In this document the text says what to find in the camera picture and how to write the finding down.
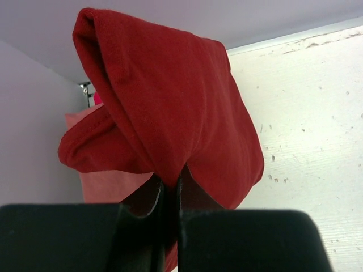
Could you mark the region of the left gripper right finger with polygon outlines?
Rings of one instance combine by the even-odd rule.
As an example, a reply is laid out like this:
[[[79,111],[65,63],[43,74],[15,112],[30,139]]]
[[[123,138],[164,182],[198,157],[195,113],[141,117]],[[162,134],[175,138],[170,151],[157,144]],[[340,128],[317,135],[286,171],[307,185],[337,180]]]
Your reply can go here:
[[[298,210],[230,210],[184,167],[176,191],[179,271],[331,271],[317,226]]]

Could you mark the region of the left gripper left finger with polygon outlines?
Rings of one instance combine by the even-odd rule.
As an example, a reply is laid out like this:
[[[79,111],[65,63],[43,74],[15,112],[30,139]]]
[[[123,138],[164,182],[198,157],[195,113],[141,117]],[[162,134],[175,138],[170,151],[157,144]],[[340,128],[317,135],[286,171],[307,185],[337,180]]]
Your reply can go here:
[[[1,207],[2,271],[163,271],[164,185],[120,203]]]

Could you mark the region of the dark red t shirt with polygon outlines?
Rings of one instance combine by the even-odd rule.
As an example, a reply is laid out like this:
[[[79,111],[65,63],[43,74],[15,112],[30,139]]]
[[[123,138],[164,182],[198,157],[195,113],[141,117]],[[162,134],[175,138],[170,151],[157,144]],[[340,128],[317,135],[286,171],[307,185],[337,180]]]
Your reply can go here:
[[[264,158],[225,47],[94,8],[79,12],[73,41],[103,104],[63,136],[60,162],[79,172],[152,172],[168,189],[188,167],[222,207],[238,207]]]

